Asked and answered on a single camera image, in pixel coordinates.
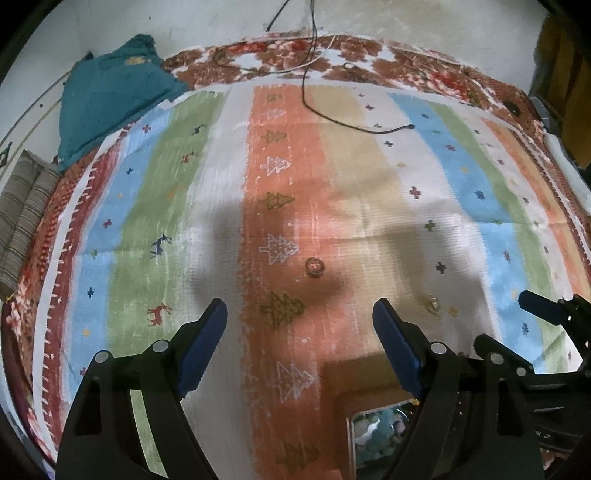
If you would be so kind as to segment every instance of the cross pattern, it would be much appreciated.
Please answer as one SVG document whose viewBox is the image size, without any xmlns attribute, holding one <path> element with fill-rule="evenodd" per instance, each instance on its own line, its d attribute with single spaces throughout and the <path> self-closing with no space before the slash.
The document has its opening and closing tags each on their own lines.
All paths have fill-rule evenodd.
<svg viewBox="0 0 591 480">
<path fill-rule="evenodd" d="M 415 198 L 415 200 L 418 200 L 418 198 L 422 195 L 421 191 L 417 190 L 416 187 L 411 188 L 408 192 Z"/>
</svg>

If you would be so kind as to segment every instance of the white stripe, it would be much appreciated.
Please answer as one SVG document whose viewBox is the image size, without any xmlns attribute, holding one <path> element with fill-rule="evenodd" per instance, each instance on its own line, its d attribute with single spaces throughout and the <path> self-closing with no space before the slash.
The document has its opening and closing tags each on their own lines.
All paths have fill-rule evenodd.
<svg viewBox="0 0 591 480">
<path fill-rule="evenodd" d="M 41 390 L 43 382 L 40 377 L 41 372 L 43 371 L 43 356 L 45 355 L 45 342 L 42 342 L 41 340 L 44 340 L 45 338 L 47 320 L 51 319 L 47 312 L 49 311 L 51 295 L 53 294 L 53 285 L 57 277 L 57 267 L 59 264 L 58 260 L 62 252 L 62 249 L 59 248 L 59 245 L 64 244 L 66 235 L 68 234 L 68 232 L 71 231 L 70 222 L 72 221 L 72 213 L 78 201 L 80 200 L 80 196 L 82 195 L 82 192 L 84 191 L 85 186 L 88 182 L 89 170 L 96 161 L 97 158 L 95 157 L 94 160 L 91 162 L 90 166 L 87 167 L 86 171 L 84 172 L 84 175 L 82 175 L 82 178 L 76 185 L 76 188 L 72 193 L 68 205 L 66 206 L 64 212 L 60 216 L 61 222 L 59 223 L 56 240 L 54 241 L 54 248 L 51 252 L 51 259 L 49 261 L 47 274 L 45 277 L 45 281 L 43 282 L 43 289 L 41 290 L 41 296 L 39 298 L 39 304 L 37 306 L 37 317 L 35 321 L 35 335 L 33 343 L 33 406 L 38 418 L 43 418 L 41 415 L 41 412 L 43 412 L 42 404 L 47 404 L 46 400 L 42 396 Z M 53 440 L 51 439 L 49 428 L 47 427 L 45 421 L 39 421 L 39 427 L 41 429 L 40 433 L 42 436 L 42 440 L 47 444 L 52 459 L 57 459 L 57 451 L 55 446 L 53 445 Z"/>
<path fill-rule="evenodd" d="M 175 316 L 181 322 L 194 320 L 216 296 L 228 304 L 230 318 L 222 340 L 196 391 L 189 393 L 183 408 L 196 436 L 206 436 L 203 452 L 220 478 L 257 480 L 249 453 L 251 421 L 242 384 L 242 345 L 239 315 L 243 301 L 236 282 L 240 238 L 224 232 L 237 232 L 242 225 L 242 184 L 247 166 L 246 136 L 252 106 L 252 85 L 232 85 L 217 128 L 210 132 L 214 140 L 189 187 L 185 217 L 179 231 L 179 251 L 186 264 L 184 284 L 177 285 Z M 227 129 L 233 131 L 228 135 Z M 188 293 L 198 291 L 199 295 Z M 195 412 L 205 408 L 206 416 Z M 210 432 L 231 428 L 232 438 L 211 436 Z M 228 462 L 222 452 L 232 451 Z"/>
</svg>

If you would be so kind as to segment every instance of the beige stripe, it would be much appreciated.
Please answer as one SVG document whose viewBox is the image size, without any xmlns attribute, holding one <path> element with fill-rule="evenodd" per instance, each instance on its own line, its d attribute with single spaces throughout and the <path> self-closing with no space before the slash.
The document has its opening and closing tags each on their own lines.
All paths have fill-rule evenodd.
<svg viewBox="0 0 591 480">
<path fill-rule="evenodd" d="M 349 89 L 313 86 L 315 108 L 352 125 L 365 123 L 361 106 Z M 373 135 L 331 122 L 320 126 L 327 161 L 335 171 L 333 201 L 344 225 L 340 256 L 352 284 L 359 333 L 367 352 L 381 351 L 372 326 L 372 308 L 387 297 L 403 319 L 417 323 L 429 336 L 440 336 L 423 303 L 424 258 L 415 216 L 408 208 L 396 172 L 388 165 Z"/>
</svg>

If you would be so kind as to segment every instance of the screw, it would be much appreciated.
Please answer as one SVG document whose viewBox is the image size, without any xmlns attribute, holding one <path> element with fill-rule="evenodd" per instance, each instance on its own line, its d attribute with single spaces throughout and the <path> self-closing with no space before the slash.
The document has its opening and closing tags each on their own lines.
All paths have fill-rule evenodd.
<svg viewBox="0 0 591 480">
<path fill-rule="evenodd" d="M 109 352 L 107 350 L 101 350 L 95 355 L 95 362 L 101 364 L 109 358 Z"/>
<path fill-rule="evenodd" d="M 447 352 L 447 347 L 442 343 L 433 342 L 431 344 L 431 351 L 437 355 L 443 355 L 445 352 Z"/>
<path fill-rule="evenodd" d="M 165 352 L 168 348 L 168 342 L 166 340 L 158 340 L 152 345 L 152 350 L 156 353 Z"/>
<path fill-rule="evenodd" d="M 495 365 L 502 365 L 505 359 L 498 353 L 491 353 L 491 362 Z"/>
</svg>

